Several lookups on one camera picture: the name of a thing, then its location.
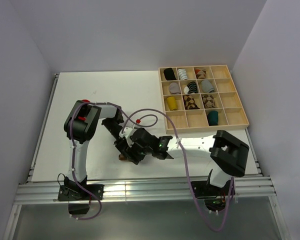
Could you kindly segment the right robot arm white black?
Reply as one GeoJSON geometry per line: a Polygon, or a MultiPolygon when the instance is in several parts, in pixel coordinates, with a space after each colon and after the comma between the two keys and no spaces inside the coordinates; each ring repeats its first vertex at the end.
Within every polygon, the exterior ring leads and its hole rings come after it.
{"type": "Polygon", "coordinates": [[[156,137],[144,128],[125,127],[119,137],[127,143],[126,158],[138,163],[151,155],[159,160],[192,157],[213,160],[217,167],[208,175],[207,191],[219,194],[232,177],[241,178],[246,173],[250,147],[225,130],[217,130],[205,137],[156,137]]]}

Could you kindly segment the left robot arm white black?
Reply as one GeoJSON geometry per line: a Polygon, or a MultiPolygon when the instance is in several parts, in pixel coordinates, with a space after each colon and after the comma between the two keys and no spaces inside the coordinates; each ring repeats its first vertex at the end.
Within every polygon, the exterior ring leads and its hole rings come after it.
{"type": "Polygon", "coordinates": [[[123,123],[122,109],[110,103],[96,104],[88,100],[77,100],[64,123],[66,137],[71,144],[70,166],[64,179],[64,186],[76,200],[88,193],[87,188],[87,152],[90,140],[95,135],[98,121],[115,138],[114,145],[125,158],[128,158],[129,144],[120,134],[123,123]]]}

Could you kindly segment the dark green reindeer sock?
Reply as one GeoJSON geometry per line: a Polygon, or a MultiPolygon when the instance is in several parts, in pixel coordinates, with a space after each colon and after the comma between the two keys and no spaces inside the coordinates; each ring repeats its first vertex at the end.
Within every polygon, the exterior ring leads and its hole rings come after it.
{"type": "Polygon", "coordinates": [[[216,110],[212,110],[207,114],[207,121],[209,126],[219,125],[219,113],[216,110]]]}

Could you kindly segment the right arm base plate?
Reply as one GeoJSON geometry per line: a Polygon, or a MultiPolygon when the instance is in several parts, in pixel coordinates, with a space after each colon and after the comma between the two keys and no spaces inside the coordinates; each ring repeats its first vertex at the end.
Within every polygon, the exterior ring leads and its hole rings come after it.
{"type": "Polygon", "coordinates": [[[191,181],[191,187],[197,199],[213,199],[226,197],[229,194],[231,181],[228,180],[224,187],[208,184],[206,180],[191,181]]]}

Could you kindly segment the brown striped sock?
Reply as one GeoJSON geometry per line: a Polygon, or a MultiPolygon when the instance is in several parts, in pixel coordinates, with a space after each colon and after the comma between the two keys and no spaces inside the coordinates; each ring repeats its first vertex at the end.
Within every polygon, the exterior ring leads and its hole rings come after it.
{"type": "Polygon", "coordinates": [[[115,117],[115,147],[120,152],[119,160],[121,161],[129,161],[129,150],[130,150],[130,143],[129,137],[131,133],[131,129],[127,127],[123,127],[121,124],[124,122],[123,115],[120,111],[117,111],[115,117]]]}

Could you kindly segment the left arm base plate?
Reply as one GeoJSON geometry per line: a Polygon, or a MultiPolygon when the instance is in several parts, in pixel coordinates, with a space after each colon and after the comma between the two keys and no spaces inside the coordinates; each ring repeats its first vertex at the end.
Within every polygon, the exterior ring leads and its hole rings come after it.
{"type": "Polygon", "coordinates": [[[92,194],[99,200],[103,199],[103,184],[84,184],[83,188],[85,188],[85,190],[79,187],[74,181],[65,183],[59,188],[57,200],[59,202],[96,200],[92,194]]]}

